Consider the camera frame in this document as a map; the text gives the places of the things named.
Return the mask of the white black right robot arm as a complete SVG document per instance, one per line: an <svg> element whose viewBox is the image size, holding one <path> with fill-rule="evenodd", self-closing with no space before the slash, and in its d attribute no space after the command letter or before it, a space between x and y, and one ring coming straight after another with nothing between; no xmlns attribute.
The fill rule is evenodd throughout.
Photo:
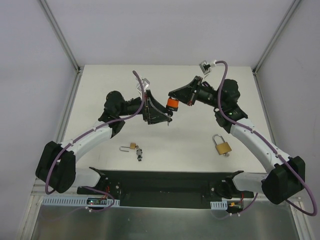
<svg viewBox="0 0 320 240"><path fill-rule="evenodd" d="M238 83L225 79L223 86L214 90L204 86L202 78L195 76L185 86L169 92L169 97L192 106L196 101L214 107L220 127L242 142L265 169L265 173L250 173L242 170L227 176L225 183L215 189L223 198L237 197L243 191L262 193L273 204L280 204L305 189L306 164L299 157L291 157L277 146L263 140L248 115L238 106L240 97Z"/></svg>

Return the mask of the black-headed key bunch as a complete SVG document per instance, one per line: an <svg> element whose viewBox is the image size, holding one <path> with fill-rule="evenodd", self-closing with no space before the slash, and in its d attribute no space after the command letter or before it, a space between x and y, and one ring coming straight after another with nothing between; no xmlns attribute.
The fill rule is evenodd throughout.
<svg viewBox="0 0 320 240"><path fill-rule="evenodd" d="M170 122L173 121L173 119L172 119L173 112L172 112L172 111L169 111L166 115L167 115L167 126L169 126L169 125L170 125Z"/></svg>

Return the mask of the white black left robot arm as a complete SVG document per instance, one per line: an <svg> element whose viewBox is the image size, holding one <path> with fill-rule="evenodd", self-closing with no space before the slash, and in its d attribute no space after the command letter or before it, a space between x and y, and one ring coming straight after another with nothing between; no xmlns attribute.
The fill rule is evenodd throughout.
<svg viewBox="0 0 320 240"><path fill-rule="evenodd" d="M102 174L92 167L80 169L77 161L99 144L115 137L125 121L142 115L149 125L171 122L173 111L161 105L147 90L141 97L125 100L119 91L106 96L102 115L79 136L61 143L50 141L43 149L35 175L45 183L45 193L64 193L71 187L88 187L94 194L105 191Z"/></svg>

